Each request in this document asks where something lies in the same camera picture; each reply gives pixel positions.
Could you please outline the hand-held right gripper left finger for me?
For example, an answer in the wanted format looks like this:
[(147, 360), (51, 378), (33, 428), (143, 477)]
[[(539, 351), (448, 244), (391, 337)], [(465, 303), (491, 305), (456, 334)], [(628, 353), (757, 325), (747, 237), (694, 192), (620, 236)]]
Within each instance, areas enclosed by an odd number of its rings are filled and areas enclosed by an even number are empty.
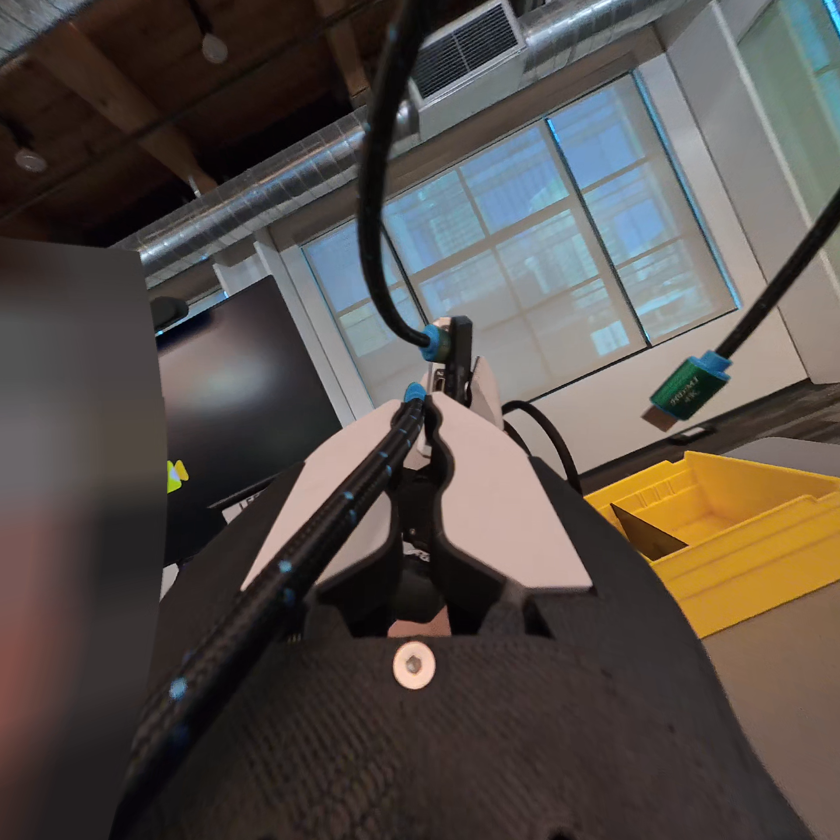
[[(379, 453), (385, 450), (382, 441), (387, 433), (393, 428), (402, 428), (403, 432), (396, 434), (397, 442), (410, 446), (416, 442), (418, 432), (409, 432), (407, 421), (400, 420), (400, 415), (411, 403), (421, 406), (425, 394), (406, 394), (406, 398), (406, 402), (390, 401), (375, 409), (333, 435), (307, 457), (241, 584), (242, 592), (254, 588), (259, 574), (271, 561), (280, 561), (280, 552), (292, 537), (369, 455), (382, 459)], [(349, 501), (349, 521), (353, 530), (349, 536), (339, 537), (338, 548), (329, 552), (328, 564), (316, 577), (314, 584), (321, 595), (338, 593), (339, 584), (349, 572), (362, 570), (392, 547), (395, 547), (396, 557), (402, 557), (403, 541), (396, 523), (396, 507), (386, 491), (377, 492), (366, 513), (361, 513), (360, 509), (361, 492), (352, 490), (350, 493), (353, 498)]]

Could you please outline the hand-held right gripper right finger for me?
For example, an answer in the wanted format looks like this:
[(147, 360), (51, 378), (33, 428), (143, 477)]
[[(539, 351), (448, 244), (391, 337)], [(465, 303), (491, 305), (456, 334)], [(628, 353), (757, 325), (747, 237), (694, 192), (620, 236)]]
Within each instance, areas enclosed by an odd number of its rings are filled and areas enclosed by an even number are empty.
[(454, 635), (536, 595), (583, 595), (593, 582), (524, 451), (455, 399), (426, 400), (434, 486), (430, 574)]

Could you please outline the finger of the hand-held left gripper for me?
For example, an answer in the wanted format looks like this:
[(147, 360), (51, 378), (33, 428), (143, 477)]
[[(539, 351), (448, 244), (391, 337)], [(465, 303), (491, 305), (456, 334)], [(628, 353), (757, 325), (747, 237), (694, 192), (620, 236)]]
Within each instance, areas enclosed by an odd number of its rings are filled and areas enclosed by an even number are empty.
[(477, 356), (469, 378), (469, 410), (504, 432), (497, 378), (483, 356)]

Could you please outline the silver hdmi switch box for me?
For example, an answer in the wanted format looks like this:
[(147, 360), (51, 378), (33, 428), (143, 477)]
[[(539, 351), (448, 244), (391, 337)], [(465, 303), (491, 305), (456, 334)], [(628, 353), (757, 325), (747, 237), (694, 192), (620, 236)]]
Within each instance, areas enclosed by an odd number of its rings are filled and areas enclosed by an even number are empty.
[(428, 362), (427, 391), (441, 392), (470, 408), (473, 375), (473, 322), (467, 316), (443, 318), (423, 330), (428, 346), (421, 349)]

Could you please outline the yellow storage bin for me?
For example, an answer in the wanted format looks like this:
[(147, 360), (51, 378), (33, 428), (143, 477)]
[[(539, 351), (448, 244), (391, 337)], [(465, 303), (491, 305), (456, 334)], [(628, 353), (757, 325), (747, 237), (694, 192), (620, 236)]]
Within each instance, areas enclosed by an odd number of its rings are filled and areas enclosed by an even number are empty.
[(584, 499), (652, 566), (699, 638), (839, 579), (839, 478), (686, 452)]

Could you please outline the large window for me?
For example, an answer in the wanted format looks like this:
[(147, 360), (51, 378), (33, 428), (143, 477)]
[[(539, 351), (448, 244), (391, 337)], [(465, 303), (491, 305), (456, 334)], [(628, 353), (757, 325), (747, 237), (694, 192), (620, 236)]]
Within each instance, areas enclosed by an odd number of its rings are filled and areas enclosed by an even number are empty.
[(467, 316), (531, 401), (739, 306), (640, 75), (393, 198), (382, 264), (412, 329)]

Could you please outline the black monitor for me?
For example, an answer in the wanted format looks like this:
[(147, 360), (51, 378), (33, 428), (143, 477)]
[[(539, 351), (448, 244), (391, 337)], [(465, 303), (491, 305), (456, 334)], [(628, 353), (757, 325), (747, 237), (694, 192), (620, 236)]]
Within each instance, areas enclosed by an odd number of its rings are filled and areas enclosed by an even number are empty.
[(224, 501), (304, 460), (341, 423), (271, 277), (171, 327), (156, 346), (166, 566), (224, 529)]

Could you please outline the white air vent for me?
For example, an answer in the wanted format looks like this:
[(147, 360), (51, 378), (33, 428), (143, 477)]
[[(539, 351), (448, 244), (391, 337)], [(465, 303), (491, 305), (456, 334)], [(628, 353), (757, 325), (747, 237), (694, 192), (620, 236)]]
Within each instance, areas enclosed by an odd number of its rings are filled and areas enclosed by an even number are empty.
[(514, 94), (527, 46), (507, 1), (486, 2), (430, 35), (407, 83), (419, 140), (437, 137)]

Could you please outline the silver ventilation duct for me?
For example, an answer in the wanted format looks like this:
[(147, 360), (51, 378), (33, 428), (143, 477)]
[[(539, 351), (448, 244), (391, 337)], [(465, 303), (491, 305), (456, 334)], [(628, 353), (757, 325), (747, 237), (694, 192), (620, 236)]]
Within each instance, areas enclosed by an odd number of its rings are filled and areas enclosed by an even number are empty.
[[(388, 193), (434, 172), (539, 114), (538, 106), (619, 56), (657, 21), (689, 2), (552, 2), (514, 20), (518, 39), (477, 70), (430, 97), (409, 85), (396, 115), (390, 156), (406, 155)], [(336, 191), (347, 191), (361, 161), (365, 108), (328, 124), (216, 190), (119, 241), (140, 256), (147, 288), (181, 274)]]

